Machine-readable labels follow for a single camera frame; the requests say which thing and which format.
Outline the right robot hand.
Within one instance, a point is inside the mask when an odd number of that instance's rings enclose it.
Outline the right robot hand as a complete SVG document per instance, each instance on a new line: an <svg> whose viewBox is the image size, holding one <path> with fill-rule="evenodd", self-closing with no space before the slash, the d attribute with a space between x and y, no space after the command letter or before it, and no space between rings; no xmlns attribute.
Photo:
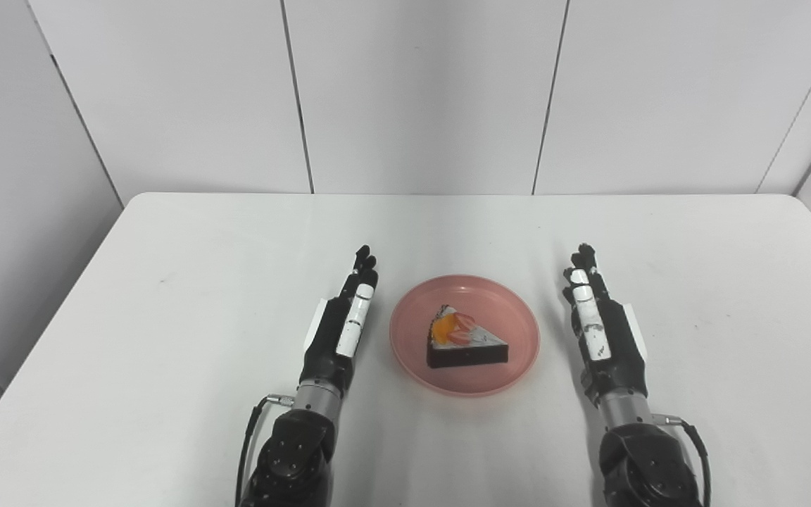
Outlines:
<svg viewBox="0 0 811 507"><path fill-rule="evenodd" d="M583 360L586 398L598 406L608 394L647 397L643 353L627 308L606 288L594 247L580 244L563 276L567 286L561 294L570 307L570 325Z"/></svg>

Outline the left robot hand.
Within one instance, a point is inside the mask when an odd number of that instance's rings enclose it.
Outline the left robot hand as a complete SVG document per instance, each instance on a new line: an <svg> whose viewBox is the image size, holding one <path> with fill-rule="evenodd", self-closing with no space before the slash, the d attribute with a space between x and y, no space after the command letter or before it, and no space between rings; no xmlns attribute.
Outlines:
<svg viewBox="0 0 811 507"><path fill-rule="evenodd" d="M300 384L326 382L342 395L350 389L358 344L379 283L376 265L369 245L360 247L339 294L319 304L307 334Z"/></svg>

